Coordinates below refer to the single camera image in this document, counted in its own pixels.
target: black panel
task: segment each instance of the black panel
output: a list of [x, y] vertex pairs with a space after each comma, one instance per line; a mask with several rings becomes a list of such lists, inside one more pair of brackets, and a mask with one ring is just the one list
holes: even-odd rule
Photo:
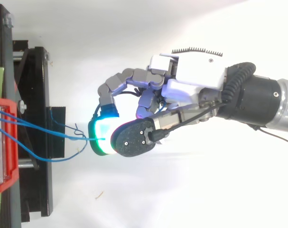
[[13, 51], [25, 51], [28, 49], [28, 40], [14, 40]]
[[[47, 108], [47, 121], [50, 124], [50, 130], [55, 132], [65, 133], [65, 127], [56, 124], [52, 121], [50, 115], [50, 108]], [[52, 116], [55, 121], [65, 124], [66, 107], [52, 107]], [[48, 151], [49, 158], [63, 158], [65, 157], [65, 139], [50, 135], [50, 150]]]

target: metal rod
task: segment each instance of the metal rod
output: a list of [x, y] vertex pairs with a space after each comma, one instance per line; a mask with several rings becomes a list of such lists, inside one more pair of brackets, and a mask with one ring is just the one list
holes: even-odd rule
[[30, 158], [22, 158], [22, 159], [19, 159], [19, 168], [20, 169], [34, 168], [34, 165]]
[[14, 51], [13, 52], [13, 61], [16, 61], [16, 62], [21, 61], [23, 55], [24, 55], [23, 51]]

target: robotic hand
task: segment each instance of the robotic hand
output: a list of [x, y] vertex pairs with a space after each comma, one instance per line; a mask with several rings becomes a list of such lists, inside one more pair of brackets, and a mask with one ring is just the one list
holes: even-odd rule
[[[187, 124], [217, 116], [246, 123], [255, 130], [267, 127], [288, 131], [288, 80], [255, 76], [255, 65], [227, 67], [222, 53], [204, 48], [173, 50], [153, 56], [146, 70], [125, 69], [98, 89], [100, 105], [89, 122], [90, 141], [99, 155], [126, 157], [152, 150], [157, 141]], [[114, 96], [127, 85], [138, 87], [137, 119], [120, 126]], [[160, 103], [166, 110], [157, 112]]]

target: black metal frame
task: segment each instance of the black metal frame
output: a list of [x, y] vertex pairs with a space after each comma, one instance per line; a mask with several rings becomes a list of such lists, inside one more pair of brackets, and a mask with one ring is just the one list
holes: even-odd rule
[[[50, 118], [48, 70], [46, 50], [43, 47], [28, 49], [28, 41], [12, 41], [11, 28], [4, 25], [9, 12], [0, 4], [0, 67], [5, 68], [3, 97], [27, 105], [19, 117], [41, 127], [65, 132], [65, 127], [56, 125]], [[23, 51], [22, 60], [13, 64], [13, 50]], [[65, 123], [65, 107], [53, 107], [53, 117]], [[35, 154], [44, 158], [64, 157], [64, 139], [18, 126], [18, 140]], [[19, 158], [29, 154], [19, 147]], [[51, 163], [37, 161], [34, 168], [20, 169], [19, 180], [2, 193], [0, 228], [20, 228], [21, 222], [29, 221], [29, 213], [41, 211], [49, 216], [53, 211]]]
[[[3, 20], [9, 12], [0, 4], [0, 67], [5, 68], [3, 81], [4, 98], [15, 100], [12, 32]], [[19, 228], [20, 219], [19, 180], [1, 195], [0, 228]]]
[[[13, 42], [13, 50], [19, 42]], [[54, 125], [50, 118], [47, 52], [43, 47], [23, 51], [21, 61], [14, 62], [15, 81], [18, 82], [21, 99], [27, 104], [24, 114], [19, 115], [30, 123], [64, 133], [65, 128]], [[53, 107], [52, 113], [56, 120], [65, 122], [65, 107]], [[30, 145], [36, 155], [43, 158], [64, 157], [64, 139], [33, 128], [19, 126], [18, 130], [19, 140]], [[19, 147], [19, 158], [27, 157], [29, 154]], [[19, 170], [22, 222], [30, 221], [30, 212], [41, 211], [41, 216], [45, 217], [53, 211], [51, 163], [37, 161], [37, 165], [36, 169]]]

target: screw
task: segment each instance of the screw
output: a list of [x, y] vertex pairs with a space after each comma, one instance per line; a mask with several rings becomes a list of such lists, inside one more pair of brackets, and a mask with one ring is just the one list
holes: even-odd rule
[[24, 114], [26, 109], [27, 109], [27, 105], [24, 103], [23, 100], [21, 100], [19, 102], [19, 111], [20, 111], [20, 113]]
[[46, 53], [45, 53], [45, 60], [46, 60], [46, 61], [49, 61], [49, 60], [50, 60], [50, 53], [49, 53], [49, 52], [46, 52]]
[[10, 13], [7, 13], [3, 19], [3, 24], [10, 29], [13, 28], [14, 27], [14, 16]]

